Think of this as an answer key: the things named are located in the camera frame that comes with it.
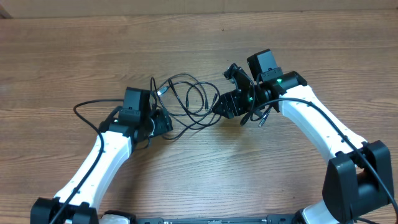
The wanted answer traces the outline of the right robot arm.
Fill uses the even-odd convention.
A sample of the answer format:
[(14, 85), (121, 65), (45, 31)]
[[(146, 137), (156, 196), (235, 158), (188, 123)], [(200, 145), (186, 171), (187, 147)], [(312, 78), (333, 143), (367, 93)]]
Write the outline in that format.
[(235, 85), (213, 112), (241, 123), (264, 124), (275, 110), (290, 119), (318, 149), (327, 169), (322, 199), (293, 215), (268, 215), (267, 223), (355, 223), (394, 198), (391, 153), (347, 128), (317, 98), (297, 72), (284, 73), (270, 50), (247, 59), (250, 71), (230, 65), (224, 77)]

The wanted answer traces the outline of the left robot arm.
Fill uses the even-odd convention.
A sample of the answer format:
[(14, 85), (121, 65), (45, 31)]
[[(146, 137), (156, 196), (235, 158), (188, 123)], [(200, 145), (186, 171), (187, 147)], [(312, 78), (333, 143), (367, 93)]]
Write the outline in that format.
[(166, 110), (150, 103), (158, 91), (126, 88), (122, 105), (93, 129), (96, 142), (73, 178), (52, 199), (38, 198), (30, 211), (31, 223), (135, 223), (130, 213), (98, 210), (119, 168), (137, 144), (173, 129)]

